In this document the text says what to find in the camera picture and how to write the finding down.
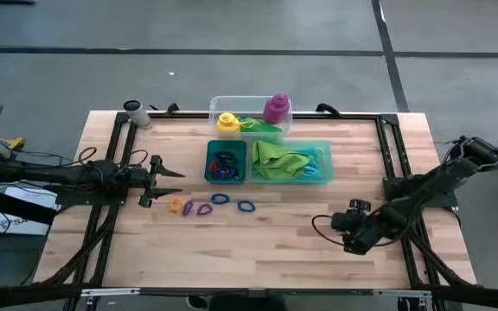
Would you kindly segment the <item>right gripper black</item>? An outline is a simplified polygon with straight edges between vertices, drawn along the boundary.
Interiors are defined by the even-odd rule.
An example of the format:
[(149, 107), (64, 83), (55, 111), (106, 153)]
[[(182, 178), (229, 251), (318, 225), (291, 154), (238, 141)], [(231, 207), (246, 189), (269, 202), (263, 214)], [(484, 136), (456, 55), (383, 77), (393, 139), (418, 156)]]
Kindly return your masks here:
[(352, 199), (349, 209), (356, 213), (356, 224), (352, 214), (334, 213), (330, 226), (338, 232), (349, 232), (349, 242), (380, 242), (381, 239), (392, 242), (394, 234), (382, 218), (385, 208), (386, 204), (383, 204), (373, 210), (369, 201)]

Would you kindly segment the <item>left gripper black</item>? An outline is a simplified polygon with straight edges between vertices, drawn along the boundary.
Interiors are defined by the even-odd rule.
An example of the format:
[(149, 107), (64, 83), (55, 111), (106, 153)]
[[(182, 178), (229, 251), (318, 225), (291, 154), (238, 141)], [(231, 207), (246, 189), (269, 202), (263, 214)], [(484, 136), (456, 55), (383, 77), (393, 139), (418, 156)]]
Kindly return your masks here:
[(132, 166), (125, 170), (125, 181), (128, 188), (142, 188), (144, 190), (138, 202), (141, 207), (150, 208), (154, 199), (158, 199), (168, 194), (180, 193), (182, 191), (180, 188), (156, 187), (157, 174), (167, 177), (184, 177), (183, 174), (166, 169), (162, 164), (162, 157), (153, 155), (150, 158), (149, 169), (141, 166)]

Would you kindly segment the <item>light green translucent bin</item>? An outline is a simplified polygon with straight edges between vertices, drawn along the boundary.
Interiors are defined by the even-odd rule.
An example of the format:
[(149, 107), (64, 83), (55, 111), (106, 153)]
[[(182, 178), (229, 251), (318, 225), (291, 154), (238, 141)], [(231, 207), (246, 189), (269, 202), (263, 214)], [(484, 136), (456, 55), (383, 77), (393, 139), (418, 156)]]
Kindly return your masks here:
[(247, 164), (248, 176), (246, 180), (248, 182), (263, 183), (263, 184), (326, 184), (333, 180), (334, 169), (332, 164), (332, 144), (329, 141), (324, 140), (277, 140), (277, 141), (267, 141), (269, 143), (275, 143), (287, 149), (296, 151), (297, 149), (307, 149), (307, 148), (317, 148), (322, 151), (322, 161), (320, 169), (322, 170), (321, 177), (319, 179), (295, 179), (295, 180), (267, 180), (260, 176), (252, 169), (252, 143), (257, 140), (252, 140), (247, 142)]

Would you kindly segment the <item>black coil wristband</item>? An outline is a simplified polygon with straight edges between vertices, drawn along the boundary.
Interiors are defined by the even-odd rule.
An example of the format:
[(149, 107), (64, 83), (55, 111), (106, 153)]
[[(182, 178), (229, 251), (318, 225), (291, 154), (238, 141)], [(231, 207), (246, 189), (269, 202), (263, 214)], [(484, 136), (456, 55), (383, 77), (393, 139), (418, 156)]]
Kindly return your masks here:
[(215, 154), (215, 158), (222, 165), (234, 166), (237, 164), (237, 158), (235, 154), (228, 151), (220, 151)]

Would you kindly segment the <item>teal microfiber towel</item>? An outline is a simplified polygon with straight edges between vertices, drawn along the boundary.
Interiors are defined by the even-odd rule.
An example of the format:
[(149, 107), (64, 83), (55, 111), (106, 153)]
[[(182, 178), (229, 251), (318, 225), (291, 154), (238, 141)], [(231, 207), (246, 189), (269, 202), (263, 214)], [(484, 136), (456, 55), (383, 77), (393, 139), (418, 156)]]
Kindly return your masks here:
[(306, 156), (309, 162), (300, 166), (296, 170), (296, 177), (298, 179), (319, 179), (322, 174), (320, 169), (322, 161), (322, 151), (317, 148), (297, 149), (296, 152), (300, 156)]

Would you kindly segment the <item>yellow sports bottle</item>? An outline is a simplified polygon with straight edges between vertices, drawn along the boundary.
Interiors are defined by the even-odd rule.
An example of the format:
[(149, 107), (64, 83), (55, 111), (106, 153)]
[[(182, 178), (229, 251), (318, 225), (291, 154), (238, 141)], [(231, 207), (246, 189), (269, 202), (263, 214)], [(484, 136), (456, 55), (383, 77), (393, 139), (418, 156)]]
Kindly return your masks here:
[(217, 136), (225, 139), (240, 137), (244, 131), (249, 131), (257, 124), (252, 117), (242, 117), (231, 112), (221, 113), (215, 123)]

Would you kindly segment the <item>green microfiber towel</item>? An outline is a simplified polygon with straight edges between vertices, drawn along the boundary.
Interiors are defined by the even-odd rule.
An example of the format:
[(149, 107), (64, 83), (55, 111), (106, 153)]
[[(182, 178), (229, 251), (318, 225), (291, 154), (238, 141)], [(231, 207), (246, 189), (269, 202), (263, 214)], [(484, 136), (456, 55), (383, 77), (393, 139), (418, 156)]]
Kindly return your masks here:
[(267, 180), (295, 180), (304, 175), (310, 157), (275, 143), (252, 143), (252, 169)]

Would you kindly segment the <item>green sports bottle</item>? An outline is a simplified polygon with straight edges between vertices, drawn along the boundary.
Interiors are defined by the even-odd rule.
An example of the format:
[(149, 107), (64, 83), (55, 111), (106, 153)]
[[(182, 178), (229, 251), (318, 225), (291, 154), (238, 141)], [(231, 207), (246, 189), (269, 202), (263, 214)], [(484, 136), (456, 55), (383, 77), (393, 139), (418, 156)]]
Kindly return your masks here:
[(275, 125), (268, 124), (267, 122), (253, 117), (241, 117), (239, 118), (239, 125), (241, 132), (253, 132), (253, 133), (278, 133), (283, 130)]

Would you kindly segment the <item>magenta sports bottle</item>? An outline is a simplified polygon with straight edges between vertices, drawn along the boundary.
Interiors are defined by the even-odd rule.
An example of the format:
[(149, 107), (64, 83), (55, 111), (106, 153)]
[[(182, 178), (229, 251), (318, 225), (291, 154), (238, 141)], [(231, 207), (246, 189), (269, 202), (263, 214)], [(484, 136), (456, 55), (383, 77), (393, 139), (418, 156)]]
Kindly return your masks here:
[(291, 99), (284, 93), (278, 93), (265, 103), (262, 119), (268, 124), (288, 123), (291, 114)]

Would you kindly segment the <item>dark teal plastic bin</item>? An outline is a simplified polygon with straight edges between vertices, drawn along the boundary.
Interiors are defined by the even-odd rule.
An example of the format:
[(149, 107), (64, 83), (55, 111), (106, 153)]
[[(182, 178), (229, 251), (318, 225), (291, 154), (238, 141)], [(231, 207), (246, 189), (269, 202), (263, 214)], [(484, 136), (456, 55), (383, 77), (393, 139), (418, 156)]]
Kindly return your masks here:
[[(220, 151), (228, 151), (235, 154), (237, 158), (237, 164), (231, 167), (236, 167), (237, 170), (243, 171), (245, 173), (245, 179), (242, 181), (236, 181), (234, 178), (231, 179), (219, 179), (211, 174), (209, 171), (209, 164), (212, 161), (217, 161), (215, 154)], [(220, 168), (228, 167), (227, 165), (222, 165), (220, 163)], [(246, 180), (246, 143), (240, 140), (212, 140), (207, 143), (207, 155), (205, 161), (205, 180), (210, 184), (217, 185), (240, 185)]]

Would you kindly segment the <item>grey cylindrical canister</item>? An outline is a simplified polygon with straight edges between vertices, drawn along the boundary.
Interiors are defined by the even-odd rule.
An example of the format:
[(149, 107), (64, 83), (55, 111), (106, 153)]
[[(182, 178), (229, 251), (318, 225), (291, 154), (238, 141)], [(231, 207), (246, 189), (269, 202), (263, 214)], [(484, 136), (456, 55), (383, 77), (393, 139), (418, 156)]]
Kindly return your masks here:
[(137, 100), (128, 100), (123, 104), (125, 112), (129, 115), (131, 121), (141, 129), (151, 127), (151, 119), (143, 105)]

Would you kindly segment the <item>clear plastic bin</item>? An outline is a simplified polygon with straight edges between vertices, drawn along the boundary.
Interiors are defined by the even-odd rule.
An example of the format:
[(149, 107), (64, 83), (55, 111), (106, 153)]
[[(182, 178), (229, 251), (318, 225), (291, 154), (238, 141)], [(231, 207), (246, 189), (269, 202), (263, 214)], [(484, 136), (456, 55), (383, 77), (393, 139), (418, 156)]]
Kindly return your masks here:
[(288, 123), (273, 124), (283, 131), (278, 133), (253, 133), (253, 132), (242, 132), (240, 137), (234, 139), (225, 139), (217, 136), (215, 129), (215, 123), (218, 116), (223, 112), (231, 112), (242, 117), (253, 117), (262, 119), (263, 110), (265, 108), (266, 101), (271, 98), (272, 95), (259, 95), (259, 96), (216, 96), (211, 99), (209, 104), (209, 117), (208, 123), (211, 132), (218, 139), (223, 140), (266, 140), (266, 141), (277, 141), (284, 139), (291, 130), (292, 124), (292, 106), (290, 110), (290, 119)]

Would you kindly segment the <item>white printed box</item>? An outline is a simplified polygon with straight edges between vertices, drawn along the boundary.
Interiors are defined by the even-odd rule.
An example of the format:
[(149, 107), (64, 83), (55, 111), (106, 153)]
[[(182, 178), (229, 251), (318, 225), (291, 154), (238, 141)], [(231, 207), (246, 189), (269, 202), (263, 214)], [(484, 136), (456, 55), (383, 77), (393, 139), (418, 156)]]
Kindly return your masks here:
[[(15, 186), (0, 187), (4, 193), (30, 203), (35, 203), (46, 208), (59, 211), (61, 207), (55, 203), (56, 194), (44, 189), (31, 189)], [(0, 233), (43, 236), (47, 233), (49, 225), (26, 220), (10, 214), (0, 213)]]

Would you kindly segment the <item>black bar beside table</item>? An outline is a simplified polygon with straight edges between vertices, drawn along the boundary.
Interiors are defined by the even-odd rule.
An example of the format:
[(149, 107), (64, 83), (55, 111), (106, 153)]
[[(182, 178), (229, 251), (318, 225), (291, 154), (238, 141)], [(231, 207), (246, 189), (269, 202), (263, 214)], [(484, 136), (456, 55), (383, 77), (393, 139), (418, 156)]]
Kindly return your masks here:
[(0, 213), (10, 214), (26, 220), (51, 225), (57, 212), (36, 203), (27, 202), (0, 193)]

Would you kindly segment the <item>silver metal bracket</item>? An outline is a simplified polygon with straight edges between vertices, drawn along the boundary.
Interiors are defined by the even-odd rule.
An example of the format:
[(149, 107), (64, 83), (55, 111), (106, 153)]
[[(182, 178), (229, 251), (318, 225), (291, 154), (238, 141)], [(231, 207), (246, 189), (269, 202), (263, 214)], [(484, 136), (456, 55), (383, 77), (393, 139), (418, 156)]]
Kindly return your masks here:
[(139, 295), (140, 288), (104, 288), (104, 289), (82, 289), (81, 297), (100, 297), (115, 295)]
[(410, 289), (374, 289), (374, 296), (394, 296), (427, 299), (431, 298), (430, 291), (410, 290)]

